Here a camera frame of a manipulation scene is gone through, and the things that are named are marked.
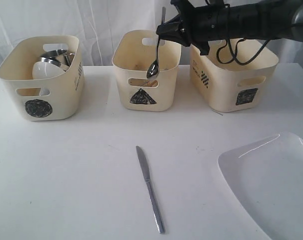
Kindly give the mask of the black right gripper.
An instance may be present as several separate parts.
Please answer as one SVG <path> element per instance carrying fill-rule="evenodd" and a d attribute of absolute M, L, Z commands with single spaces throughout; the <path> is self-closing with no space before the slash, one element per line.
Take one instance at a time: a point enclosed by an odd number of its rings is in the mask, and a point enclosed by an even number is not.
<path fill-rule="evenodd" d="M 238 38 L 257 39 L 261 33 L 261 14 L 257 4 L 238 6 L 193 6 L 188 0 L 171 0 L 178 14 L 178 22 L 160 24 L 156 34 L 162 40 L 184 47 L 194 45 L 203 55 L 209 53 L 209 41 Z"/>

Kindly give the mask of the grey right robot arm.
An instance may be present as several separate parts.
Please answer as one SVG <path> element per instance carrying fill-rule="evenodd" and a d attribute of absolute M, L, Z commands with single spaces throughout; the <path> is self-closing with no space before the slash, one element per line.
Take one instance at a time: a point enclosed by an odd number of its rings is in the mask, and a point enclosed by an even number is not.
<path fill-rule="evenodd" d="M 210 52 L 209 42 L 224 40 L 231 59 L 246 66 L 253 62 L 272 40 L 288 39 L 303 43 L 303 0 L 261 0 L 230 6 L 222 0 L 208 0 L 205 6 L 195 7 L 188 0 L 172 0 L 178 14 L 161 23 L 156 34 L 162 40 L 193 45 L 200 55 Z M 238 47 L 231 40 L 263 40 L 260 49 L 247 61 L 240 61 Z"/>

